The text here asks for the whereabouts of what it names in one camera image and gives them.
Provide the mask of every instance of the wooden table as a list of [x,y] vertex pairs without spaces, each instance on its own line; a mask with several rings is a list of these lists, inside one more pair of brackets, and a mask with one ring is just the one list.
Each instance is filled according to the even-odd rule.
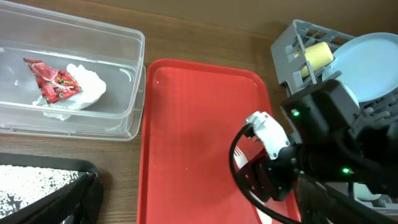
[[[290,130],[279,109],[286,95],[278,85],[271,57],[274,40],[266,36],[81,0],[14,1],[142,31],[145,66],[159,58],[177,58],[252,70],[268,87],[275,118]],[[140,148],[141,132],[129,142],[0,135],[0,152],[96,164],[105,187],[98,223],[136,222]]]

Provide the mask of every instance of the yellow cup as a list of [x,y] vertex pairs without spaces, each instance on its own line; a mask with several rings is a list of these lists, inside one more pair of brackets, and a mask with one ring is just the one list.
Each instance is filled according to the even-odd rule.
[[[301,52],[296,52],[294,57],[298,57]],[[312,70],[316,71],[333,61],[333,54],[326,42],[320,42],[305,49],[305,58],[310,62]],[[301,69],[301,77],[309,76],[307,66]]]

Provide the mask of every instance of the white plate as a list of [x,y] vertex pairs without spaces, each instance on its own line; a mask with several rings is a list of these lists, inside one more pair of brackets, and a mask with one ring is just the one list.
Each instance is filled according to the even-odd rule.
[[398,35],[367,34],[335,51],[322,80],[340,71],[337,78],[353,91],[359,102],[374,100],[398,86]]

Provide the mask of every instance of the green led indicator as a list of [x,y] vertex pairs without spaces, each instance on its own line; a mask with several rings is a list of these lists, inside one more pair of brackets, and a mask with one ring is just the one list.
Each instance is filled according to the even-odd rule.
[[300,112],[296,109],[292,109],[292,115],[295,117],[298,117],[298,116],[300,116]]
[[343,171],[343,173],[345,173],[345,174],[349,174],[349,168],[343,168],[342,171]]

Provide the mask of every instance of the gray dish rack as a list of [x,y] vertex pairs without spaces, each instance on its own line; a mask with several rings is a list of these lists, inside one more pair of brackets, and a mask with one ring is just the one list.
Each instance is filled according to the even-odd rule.
[[[340,46],[355,38],[352,35],[344,34],[332,29],[321,27],[310,22],[294,20],[291,25],[271,45],[272,58],[274,59],[275,70],[278,82],[285,86],[287,96],[306,88],[309,85],[322,81],[322,67],[313,71],[310,62],[305,58],[305,48],[319,42],[326,42],[330,50],[335,52]],[[296,52],[303,52],[295,57]],[[309,76],[302,78],[301,69],[307,66]],[[329,78],[336,78],[340,72],[334,73]],[[378,99],[359,103],[361,109],[372,117],[374,122],[388,124],[398,120],[398,88]],[[298,132],[294,130],[291,135],[296,142],[301,142]],[[335,189],[346,194],[345,183],[332,183]],[[360,203],[375,209],[385,215],[398,215],[398,203],[388,195],[382,195],[379,200]]]

